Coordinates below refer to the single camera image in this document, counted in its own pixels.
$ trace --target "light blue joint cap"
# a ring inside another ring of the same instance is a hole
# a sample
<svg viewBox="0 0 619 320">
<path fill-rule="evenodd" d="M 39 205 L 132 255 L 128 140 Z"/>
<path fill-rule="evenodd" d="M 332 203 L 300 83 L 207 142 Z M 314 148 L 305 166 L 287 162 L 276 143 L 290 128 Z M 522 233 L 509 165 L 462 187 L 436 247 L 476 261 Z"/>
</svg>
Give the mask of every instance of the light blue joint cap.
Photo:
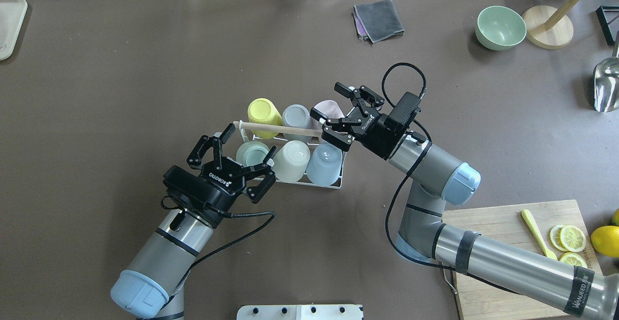
<svg viewBox="0 0 619 320">
<path fill-rule="evenodd" d="M 416 251 L 411 245 L 409 245 L 409 243 L 407 243 L 404 238 L 402 238 L 402 236 L 400 235 L 400 232 L 398 232 L 398 237 L 396 238 L 396 247 L 404 252 L 405 254 L 411 256 L 414 259 L 418 259 L 422 262 L 430 262 L 431 260 L 427 257 L 425 257 L 424 255 L 422 255 L 420 252 Z M 398 256 L 400 256 L 402 259 L 405 259 L 407 262 L 412 262 L 409 259 L 405 258 L 404 256 L 398 254 Z"/>
<path fill-rule="evenodd" d="M 170 299 L 158 283 L 129 269 L 121 272 L 110 296 L 122 309 L 144 319 L 154 318 Z"/>
<path fill-rule="evenodd" d="M 441 198 L 453 205 L 462 205 L 470 199 L 479 187 L 482 176 L 468 163 L 462 163 L 454 170 L 442 190 Z"/>
</svg>

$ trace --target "bowl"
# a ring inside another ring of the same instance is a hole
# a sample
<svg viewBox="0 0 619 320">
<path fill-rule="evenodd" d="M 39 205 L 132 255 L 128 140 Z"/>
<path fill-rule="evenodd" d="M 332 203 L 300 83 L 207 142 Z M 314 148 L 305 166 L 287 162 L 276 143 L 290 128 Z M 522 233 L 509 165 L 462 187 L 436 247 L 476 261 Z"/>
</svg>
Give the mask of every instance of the bowl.
<svg viewBox="0 0 619 320">
<path fill-rule="evenodd" d="M 504 51 L 524 40 L 527 25 L 514 10 L 503 6 L 490 6 L 477 16 L 475 36 L 484 47 Z"/>
</svg>

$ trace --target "cup rack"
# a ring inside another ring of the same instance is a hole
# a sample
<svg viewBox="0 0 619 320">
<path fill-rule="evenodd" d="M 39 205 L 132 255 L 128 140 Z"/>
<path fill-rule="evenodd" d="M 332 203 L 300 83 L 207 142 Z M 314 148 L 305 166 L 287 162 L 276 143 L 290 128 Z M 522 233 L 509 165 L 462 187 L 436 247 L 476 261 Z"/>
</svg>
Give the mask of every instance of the cup rack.
<svg viewBox="0 0 619 320">
<path fill-rule="evenodd" d="M 257 123 L 250 123 L 250 122 L 243 122 L 242 120 L 237 120 L 234 122 L 234 125 L 236 127 L 236 129 L 239 130 L 239 133 L 241 134 L 241 138 L 243 139 L 243 142 L 249 142 L 249 141 L 260 141 L 260 142 L 264 142 L 265 144 L 267 144 L 267 146 L 277 146 L 278 149 L 281 149 L 284 144 L 286 144 L 288 142 L 288 139 L 286 139 L 283 134 L 284 133 L 290 133 L 290 134 L 294 134 L 294 135 L 305 135 L 305 136 L 311 136 L 312 139 L 307 142 L 307 146 L 309 147 L 310 152 L 314 152 L 314 149 L 316 148 L 316 146 L 320 145 L 320 140 L 318 139 L 318 137 L 321 135 L 321 131 L 320 130 L 316 130 L 316 129 L 303 129 L 303 128 L 292 128 L 292 127 L 284 127 L 284 126 L 272 126 L 270 124 L 257 124 Z M 276 137 L 274 137 L 273 139 L 261 139 L 260 137 L 257 137 L 256 135 L 254 135 L 253 133 L 251 134 L 251 138 L 247 135 L 247 130 L 249 131 L 267 131 L 267 132 L 276 132 L 278 133 L 276 135 Z M 342 166 L 340 167 L 340 174 L 338 176 L 338 179 L 336 180 L 336 182 L 334 182 L 333 184 L 331 184 L 330 186 L 320 186 L 318 184 L 314 184 L 310 181 L 310 179 L 308 179 L 307 174 L 303 174 L 303 177 L 301 177 L 301 179 L 299 181 L 295 181 L 292 182 L 290 184 L 299 184 L 302 186 L 312 186 L 312 187 L 322 187 L 322 188 L 332 188 L 332 189 L 340 189 L 342 188 L 342 177 L 343 177 L 343 171 L 344 171 L 344 161 L 346 159 L 346 152 L 343 153 L 342 155 Z M 279 179 L 277 179 L 278 183 L 288 183 L 285 181 L 281 181 Z"/>
</svg>

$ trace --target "whole lemon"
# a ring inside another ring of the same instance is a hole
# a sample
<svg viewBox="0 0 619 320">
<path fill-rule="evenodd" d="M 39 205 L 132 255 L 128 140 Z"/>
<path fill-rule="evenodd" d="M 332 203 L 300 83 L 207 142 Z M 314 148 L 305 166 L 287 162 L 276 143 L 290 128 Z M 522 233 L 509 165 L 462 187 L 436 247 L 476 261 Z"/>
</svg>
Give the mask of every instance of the whole lemon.
<svg viewBox="0 0 619 320">
<path fill-rule="evenodd" d="M 603 226 L 597 228 L 591 234 L 591 245 L 595 251 L 610 256 L 619 258 L 619 227 Z"/>
<path fill-rule="evenodd" d="M 613 225 L 619 226 L 619 208 L 617 209 L 617 211 L 615 211 L 615 214 L 613 215 Z"/>
</svg>

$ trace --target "lemon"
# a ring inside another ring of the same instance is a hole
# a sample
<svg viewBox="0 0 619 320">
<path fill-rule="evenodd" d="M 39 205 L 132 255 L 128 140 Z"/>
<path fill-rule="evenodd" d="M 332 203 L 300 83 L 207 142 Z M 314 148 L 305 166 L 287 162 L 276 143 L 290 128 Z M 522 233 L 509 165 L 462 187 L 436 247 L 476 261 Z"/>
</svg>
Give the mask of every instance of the lemon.
<svg viewBox="0 0 619 320">
<path fill-rule="evenodd" d="M 597 228 L 591 234 L 591 245 L 595 251 L 610 256 L 619 258 L 619 227 L 603 226 Z"/>
<path fill-rule="evenodd" d="M 573 225 L 566 225 L 559 232 L 559 241 L 568 251 L 580 252 L 584 250 L 587 239 L 580 228 Z"/>
<path fill-rule="evenodd" d="M 619 208 L 617 209 L 617 211 L 615 211 L 612 222 L 613 222 L 613 225 L 619 226 Z"/>
<path fill-rule="evenodd" d="M 559 237 L 561 233 L 561 228 L 563 227 L 563 225 L 556 225 L 555 227 L 550 229 L 550 243 L 552 243 L 552 246 L 556 247 L 557 250 L 566 252 L 568 250 L 563 247 Z"/>
<path fill-rule="evenodd" d="M 559 258 L 559 261 L 571 265 L 578 265 L 579 267 L 587 267 L 587 263 L 585 260 L 580 257 L 579 254 L 575 254 L 574 252 L 566 252 Z"/>
</svg>

